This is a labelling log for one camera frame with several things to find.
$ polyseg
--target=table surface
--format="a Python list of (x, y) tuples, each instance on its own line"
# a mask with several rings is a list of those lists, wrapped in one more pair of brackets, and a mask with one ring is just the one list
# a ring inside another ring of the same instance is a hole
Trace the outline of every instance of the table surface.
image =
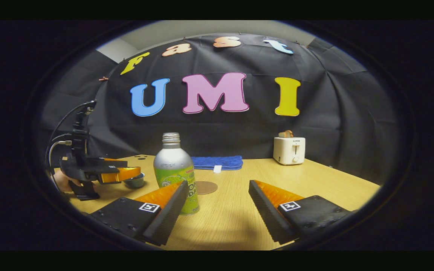
[[(93, 213), (119, 197), (135, 199), (158, 189), (153, 172), (155, 156), (138, 155), (122, 160), (129, 167), (140, 166), (145, 185), (139, 189), (124, 183), (100, 185), (100, 199), (80, 201), (70, 194), (70, 202), (79, 211)], [(200, 211), (179, 216), (165, 250), (271, 250), (282, 247), (272, 240), (249, 195), (249, 181), (259, 180), (303, 197), (319, 195), (349, 211), (362, 207), (380, 188), (379, 185), (328, 166), (305, 160), (300, 165), (281, 165), (272, 158), (244, 159), (239, 170), (195, 170), (196, 181), (217, 184), (215, 192), (199, 195)]]

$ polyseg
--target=letter m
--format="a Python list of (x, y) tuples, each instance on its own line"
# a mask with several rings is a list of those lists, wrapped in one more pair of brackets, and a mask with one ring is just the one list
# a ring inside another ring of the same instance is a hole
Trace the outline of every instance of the letter m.
[(203, 111), (199, 104), (199, 97), (210, 111), (214, 111), (220, 98), (224, 103), (220, 107), (227, 112), (243, 112), (249, 109), (244, 100), (243, 80), (246, 75), (240, 72), (226, 73), (222, 76), (216, 87), (202, 74), (186, 76), (182, 79), (187, 83), (187, 105), (183, 108), (186, 114), (195, 114)]

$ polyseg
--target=toaster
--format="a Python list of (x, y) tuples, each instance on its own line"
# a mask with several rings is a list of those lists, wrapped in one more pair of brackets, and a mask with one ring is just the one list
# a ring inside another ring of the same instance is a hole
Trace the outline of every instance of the toaster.
[(281, 164), (302, 164), (305, 152), (304, 137), (274, 137), (274, 159)]

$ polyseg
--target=letter u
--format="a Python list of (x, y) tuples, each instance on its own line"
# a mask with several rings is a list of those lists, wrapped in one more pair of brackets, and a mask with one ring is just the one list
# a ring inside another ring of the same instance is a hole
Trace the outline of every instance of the letter u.
[(141, 84), (131, 88), (131, 110), (133, 113), (139, 117), (149, 117), (160, 112), (165, 106), (165, 85), (168, 82), (170, 82), (168, 78), (152, 82), (152, 86), (155, 87), (155, 102), (149, 107), (143, 105), (143, 92), (147, 88), (147, 85)]

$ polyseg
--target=cork coaster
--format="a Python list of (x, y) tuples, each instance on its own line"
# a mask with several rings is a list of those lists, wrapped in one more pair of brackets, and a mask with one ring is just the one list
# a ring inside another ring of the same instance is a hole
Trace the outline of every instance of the cork coaster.
[(196, 181), (195, 187), (197, 189), (197, 195), (210, 194), (217, 190), (217, 184), (205, 181)]

